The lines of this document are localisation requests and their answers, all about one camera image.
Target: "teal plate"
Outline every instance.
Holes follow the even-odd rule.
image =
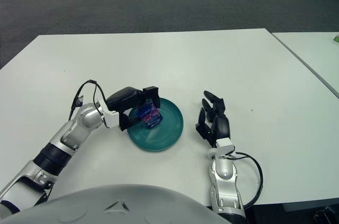
[[[177,106],[165,98],[160,98],[160,103],[158,110],[163,119],[158,125],[148,129],[144,122],[139,122],[127,130],[132,141],[146,151],[162,151],[169,148],[177,142],[184,128],[184,120]],[[132,109],[129,118],[136,116],[135,109]]]

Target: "black cable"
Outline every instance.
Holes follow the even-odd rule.
[[[263,181],[264,181],[264,177],[263,177],[263,172],[261,170],[261,166],[259,165],[259,163],[256,161],[255,158],[253,158],[252,156],[245,154],[245,153],[240,153],[240,152],[236,152],[236,154],[240,154],[240,155],[245,155],[245,157],[240,157],[240,158],[227,158],[227,159],[231,159],[231,160],[238,160],[238,159],[244,159],[244,158],[250,158],[255,165],[258,168],[259,171],[259,176],[260,176],[260,184],[259,184],[259,188],[255,194],[255,196],[252,198],[252,200],[250,200],[246,205],[244,205],[244,209],[247,210],[248,208],[250,208],[251,206],[253,206],[255,204],[255,202],[258,200],[258,198],[260,197],[261,191],[263,189]]]
[[[106,103],[106,98],[105,98],[104,92],[102,91],[100,85],[99,85],[95,80],[91,80],[91,79],[90,79],[90,80],[87,80],[86,82],[84,82],[84,83],[80,86],[80,88],[78,89],[78,91],[77,91],[76,94],[75,94],[75,97],[74,97],[73,102],[72,102],[72,106],[70,107],[70,114],[69,114],[68,120],[70,120],[70,119],[72,118],[73,112],[74,112],[75,108],[77,107],[77,106],[76,106],[76,102],[77,102],[77,100],[78,100],[78,98],[79,98],[79,95],[80,95],[81,90],[83,89],[84,85],[86,85],[86,84],[88,84],[88,83],[94,84],[94,85],[95,85],[95,88],[97,88],[97,87],[99,88],[100,93],[101,93],[101,95],[102,95],[102,97],[103,97],[103,99],[104,99],[104,102]]]
[[[96,93],[96,88],[97,88],[97,85],[95,85],[95,89],[94,89],[94,93],[93,93],[93,104],[95,106],[95,109],[97,110],[97,112],[102,116],[102,113],[99,111],[99,109],[97,108],[96,104],[95,104],[95,93]]]

